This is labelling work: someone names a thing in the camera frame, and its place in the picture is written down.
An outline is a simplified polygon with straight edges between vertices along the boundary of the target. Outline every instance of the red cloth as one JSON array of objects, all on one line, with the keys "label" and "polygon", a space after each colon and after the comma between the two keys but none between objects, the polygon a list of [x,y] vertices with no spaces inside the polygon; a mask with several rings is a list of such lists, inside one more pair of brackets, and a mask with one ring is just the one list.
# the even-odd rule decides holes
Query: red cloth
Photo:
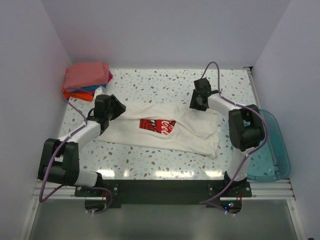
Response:
[{"label": "red cloth", "polygon": [[[109,72],[109,78],[108,78],[108,83],[110,82],[110,80],[113,78],[114,76],[112,75],[111,72]],[[73,97],[75,99],[81,99],[81,100],[84,100],[84,101],[88,101],[88,102],[91,102],[93,99],[94,99],[94,94],[95,94],[95,91],[94,90],[89,90],[87,92],[74,92],[74,93],[69,93],[67,91],[64,91],[63,92],[63,95],[66,99],[69,99],[70,97]]]},{"label": "red cloth", "polygon": [[64,89],[81,89],[88,86],[107,84],[109,64],[102,61],[80,62],[68,67],[65,71]]}]

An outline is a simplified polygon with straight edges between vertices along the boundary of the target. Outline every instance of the folded pink towel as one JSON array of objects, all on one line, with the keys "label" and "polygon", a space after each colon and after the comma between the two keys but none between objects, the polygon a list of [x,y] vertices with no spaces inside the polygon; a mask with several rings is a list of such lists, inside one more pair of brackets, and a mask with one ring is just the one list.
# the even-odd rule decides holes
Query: folded pink towel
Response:
[{"label": "folded pink towel", "polygon": [[109,79],[109,64],[102,61],[81,62],[65,71],[64,89],[104,85]]}]

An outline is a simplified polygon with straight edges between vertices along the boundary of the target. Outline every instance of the white t-shirt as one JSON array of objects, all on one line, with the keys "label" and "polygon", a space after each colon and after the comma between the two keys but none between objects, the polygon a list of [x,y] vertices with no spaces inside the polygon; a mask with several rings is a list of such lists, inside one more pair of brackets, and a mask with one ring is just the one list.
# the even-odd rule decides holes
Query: white t-shirt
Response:
[{"label": "white t-shirt", "polygon": [[216,111],[185,105],[126,102],[126,111],[110,121],[99,141],[177,150],[216,157]]}]

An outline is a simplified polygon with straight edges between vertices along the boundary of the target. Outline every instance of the glass panel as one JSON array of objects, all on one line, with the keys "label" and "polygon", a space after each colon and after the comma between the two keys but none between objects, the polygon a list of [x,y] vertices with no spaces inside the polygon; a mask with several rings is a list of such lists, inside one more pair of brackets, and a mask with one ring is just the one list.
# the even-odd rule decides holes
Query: glass panel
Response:
[{"label": "glass panel", "polygon": [[244,200],[236,217],[202,205],[123,205],[85,213],[83,200],[40,204],[31,240],[296,240],[285,200]]}]

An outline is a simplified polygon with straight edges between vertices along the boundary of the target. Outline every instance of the stack of folded clothes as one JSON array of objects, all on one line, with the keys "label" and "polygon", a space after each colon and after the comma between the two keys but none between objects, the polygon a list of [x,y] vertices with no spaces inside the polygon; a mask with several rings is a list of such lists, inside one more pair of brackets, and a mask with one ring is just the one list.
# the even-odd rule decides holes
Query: stack of folded clothes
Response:
[{"label": "stack of folded clothes", "polygon": [[66,99],[70,97],[92,101],[95,90],[112,79],[109,64],[98,62],[81,62],[68,67],[65,71],[65,81],[62,87]]}]

